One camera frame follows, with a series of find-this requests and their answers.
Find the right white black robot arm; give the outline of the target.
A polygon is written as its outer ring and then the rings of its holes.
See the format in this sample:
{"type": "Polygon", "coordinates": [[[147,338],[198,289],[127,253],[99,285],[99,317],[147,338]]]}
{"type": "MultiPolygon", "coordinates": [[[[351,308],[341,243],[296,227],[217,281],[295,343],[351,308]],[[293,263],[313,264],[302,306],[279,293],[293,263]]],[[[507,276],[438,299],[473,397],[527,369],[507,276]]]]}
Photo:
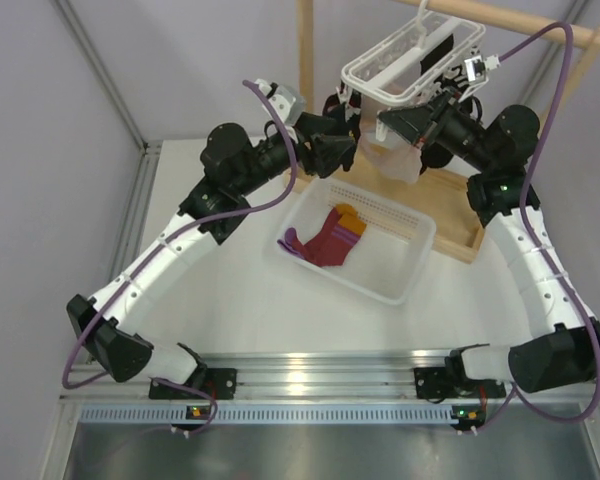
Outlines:
{"type": "Polygon", "coordinates": [[[489,126],[445,91],[427,103],[383,111],[379,121],[421,149],[444,150],[477,169],[467,197],[497,245],[524,304],[530,339],[518,345],[474,345],[446,358],[446,382],[470,396],[483,380],[535,393],[597,378],[600,322],[574,291],[544,226],[540,201],[526,181],[526,163],[540,121],[523,105],[506,107],[489,126]]]}

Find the white plastic clip hanger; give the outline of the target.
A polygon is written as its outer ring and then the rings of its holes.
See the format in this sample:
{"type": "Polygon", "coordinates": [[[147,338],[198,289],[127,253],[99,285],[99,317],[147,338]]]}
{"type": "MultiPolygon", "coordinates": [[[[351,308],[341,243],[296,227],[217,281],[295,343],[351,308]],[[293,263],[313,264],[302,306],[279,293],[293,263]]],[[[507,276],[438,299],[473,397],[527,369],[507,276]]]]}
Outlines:
{"type": "MultiPolygon", "coordinates": [[[[423,1],[415,18],[342,68],[345,92],[356,90],[386,109],[417,106],[443,90],[437,79],[445,77],[466,82],[460,91],[466,100],[486,84],[470,84],[464,66],[465,59],[480,55],[485,33],[483,24],[430,11],[423,1]],[[453,50],[420,75],[420,61],[451,34],[453,50]]],[[[388,128],[376,122],[376,136],[383,140],[388,128]]]]}

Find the navy santa sock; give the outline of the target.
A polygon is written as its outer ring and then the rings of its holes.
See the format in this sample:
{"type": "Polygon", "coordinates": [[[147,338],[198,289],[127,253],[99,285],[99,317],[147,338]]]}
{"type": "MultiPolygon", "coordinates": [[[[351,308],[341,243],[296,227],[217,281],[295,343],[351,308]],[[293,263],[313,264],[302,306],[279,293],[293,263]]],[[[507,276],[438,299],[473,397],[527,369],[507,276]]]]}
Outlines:
{"type": "Polygon", "coordinates": [[[347,123],[347,143],[340,155],[340,166],[344,172],[349,172],[354,164],[355,155],[361,138],[360,119],[358,117],[347,123]]]}
{"type": "Polygon", "coordinates": [[[337,120],[347,132],[355,132],[360,127],[361,107],[362,95],[360,92],[336,90],[325,100],[322,114],[337,120]]]}

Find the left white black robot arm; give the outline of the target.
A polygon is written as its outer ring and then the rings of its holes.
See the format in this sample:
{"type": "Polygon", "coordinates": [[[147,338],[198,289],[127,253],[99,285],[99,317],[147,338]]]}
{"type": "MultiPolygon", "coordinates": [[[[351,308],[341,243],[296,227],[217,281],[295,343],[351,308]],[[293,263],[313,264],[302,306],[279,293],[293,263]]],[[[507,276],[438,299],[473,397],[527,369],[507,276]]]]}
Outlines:
{"type": "Polygon", "coordinates": [[[254,213],[247,197],[285,171],[326,178],[351,168],[359,135],[334,111],[303,113],[252,143],[237,123],[215,127],[200,155],[204,175],[150,246],[107,286],[66,305],[78,345],[117,383],[136,378],[200,394],[207,366],[190,347],[164,346],[141,333],[153,305],[254,213]]]}

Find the maroon purple sock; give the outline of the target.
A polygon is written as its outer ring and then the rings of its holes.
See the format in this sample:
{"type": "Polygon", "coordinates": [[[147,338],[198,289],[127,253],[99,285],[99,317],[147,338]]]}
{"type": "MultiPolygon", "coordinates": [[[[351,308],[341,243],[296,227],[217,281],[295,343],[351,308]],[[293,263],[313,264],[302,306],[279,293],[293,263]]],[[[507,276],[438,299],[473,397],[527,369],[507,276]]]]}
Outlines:
{"type": "Polygon", "coordinates": [[[291,227],[277,240],[277,244],[287,253],[317,267],[342,266],[362,236],[351,238],[329,232],[326,219],[320,231],[309,241],[302,243],[298,238],[296,229],[291,227]]]}

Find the maroon orange sock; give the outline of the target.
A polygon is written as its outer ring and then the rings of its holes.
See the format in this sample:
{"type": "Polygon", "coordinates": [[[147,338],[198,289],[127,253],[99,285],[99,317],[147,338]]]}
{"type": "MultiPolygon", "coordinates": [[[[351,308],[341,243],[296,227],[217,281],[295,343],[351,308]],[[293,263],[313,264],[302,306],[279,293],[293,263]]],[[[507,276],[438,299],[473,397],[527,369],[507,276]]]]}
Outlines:
{"type": "Polygon", "coordinates": [[[346,203],[337,204],[331,209],[326,225],[329,232],[351,238],[360,238],[367,228],[367,224],[360,219],[358,212],[346,203]]]}

